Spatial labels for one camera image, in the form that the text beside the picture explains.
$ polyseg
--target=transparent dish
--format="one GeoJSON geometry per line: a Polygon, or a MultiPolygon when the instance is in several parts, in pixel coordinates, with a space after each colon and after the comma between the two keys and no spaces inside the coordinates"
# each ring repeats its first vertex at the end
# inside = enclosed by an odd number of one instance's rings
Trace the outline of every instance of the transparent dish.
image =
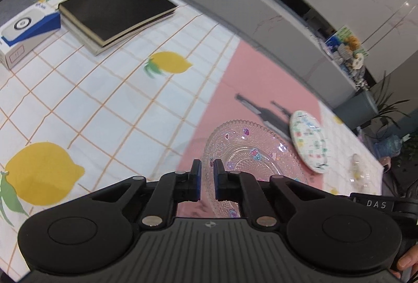
{"type": "Polygon", "coordinates": [[[281,174],[308,184],[302,167],[288,144],[271,130],[244,120],[228,121],[209,137],[203,155],[202,186],[218,218],[239,216],[238,204],[215,199],[213,161],[221,159],[226,171],[239,170],[268,181],[281,174]]]}

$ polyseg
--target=ribbed gray panel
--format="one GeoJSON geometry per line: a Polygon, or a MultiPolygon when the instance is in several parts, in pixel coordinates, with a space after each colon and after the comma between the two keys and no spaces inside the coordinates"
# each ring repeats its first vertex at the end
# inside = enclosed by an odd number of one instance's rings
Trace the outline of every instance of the ribbed gray panel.
{"type": "Polygon", "coordinates": [[[177,218],[166,230],[145,232],[129,255],[77,277],[32,272],[24,283],[396,283],[384,271],[362,278],[333,277],[298,262],[279,235],[244,219],[177,218]]]}

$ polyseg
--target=human hand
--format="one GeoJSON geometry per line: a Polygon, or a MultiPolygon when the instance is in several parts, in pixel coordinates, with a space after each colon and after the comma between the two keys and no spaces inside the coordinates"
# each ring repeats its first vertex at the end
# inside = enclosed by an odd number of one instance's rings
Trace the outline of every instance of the human hand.
{"type": "MultiPolygon", "coordinates": [[[[404,271],[412,267],[411,277],[418,271],[418,245],[414,245],[410,248],[396,263],[396,267],[399,271],[404,271]]],[[[400,273],[397,271],[391,270],[391,272],[397,277],[400,278],[400,273]]]]}

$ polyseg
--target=white box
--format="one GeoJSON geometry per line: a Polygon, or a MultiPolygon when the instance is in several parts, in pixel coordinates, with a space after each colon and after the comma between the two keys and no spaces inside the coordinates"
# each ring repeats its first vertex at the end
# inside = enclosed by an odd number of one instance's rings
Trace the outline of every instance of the white box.
{"type": "Polygon", "coordinates": [[[12,69],[60,27],[59,12],[36,2],[0,27],[0,62],[12,69]]]}

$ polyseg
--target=fingernail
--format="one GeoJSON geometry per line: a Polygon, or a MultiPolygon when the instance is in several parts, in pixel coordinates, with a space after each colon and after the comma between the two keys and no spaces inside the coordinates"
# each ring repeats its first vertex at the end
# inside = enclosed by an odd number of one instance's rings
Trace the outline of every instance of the fingernail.
{"type": "Polygon", "coordinates": [[[404,256],[404,257],[401,257],[401,259],[399,259],[398,265],[402,268],[406,268],[411,262],[412,262],[411,256],[404,256]]]}

